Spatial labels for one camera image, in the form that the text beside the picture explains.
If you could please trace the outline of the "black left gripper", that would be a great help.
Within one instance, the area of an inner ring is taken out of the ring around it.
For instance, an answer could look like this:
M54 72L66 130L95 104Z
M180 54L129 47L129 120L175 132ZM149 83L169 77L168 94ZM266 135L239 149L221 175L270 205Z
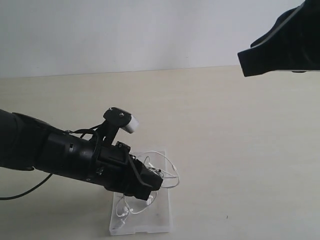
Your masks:
M130 146L119 141L116 145L103 146L95 162L96 170L92 183L126 197L146 201L152 190L161 188L163 178L157 169L145 167L130 154L130 150Z

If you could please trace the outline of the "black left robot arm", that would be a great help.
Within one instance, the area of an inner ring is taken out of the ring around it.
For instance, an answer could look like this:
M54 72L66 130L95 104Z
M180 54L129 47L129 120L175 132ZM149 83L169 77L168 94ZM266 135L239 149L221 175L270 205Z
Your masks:
M111 107L103 123L76 131L61 130L21 113L0 112L0 165L17 171L39 170L147 200L163 179L149 170L130 146L114 139L119 130L133 133L138 122Z

